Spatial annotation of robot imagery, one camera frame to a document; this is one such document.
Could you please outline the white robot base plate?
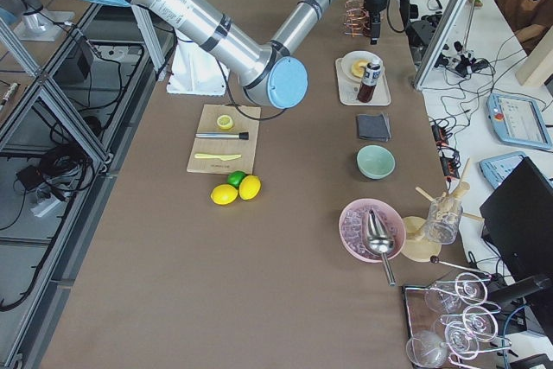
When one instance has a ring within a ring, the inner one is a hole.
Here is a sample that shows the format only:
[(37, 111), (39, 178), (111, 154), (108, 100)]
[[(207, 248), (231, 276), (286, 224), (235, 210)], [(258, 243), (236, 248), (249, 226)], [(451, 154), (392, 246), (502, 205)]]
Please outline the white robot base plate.
[(190, 40), (178, 39), (167, 93), (220, 97), (226, 92), (224, 64)]

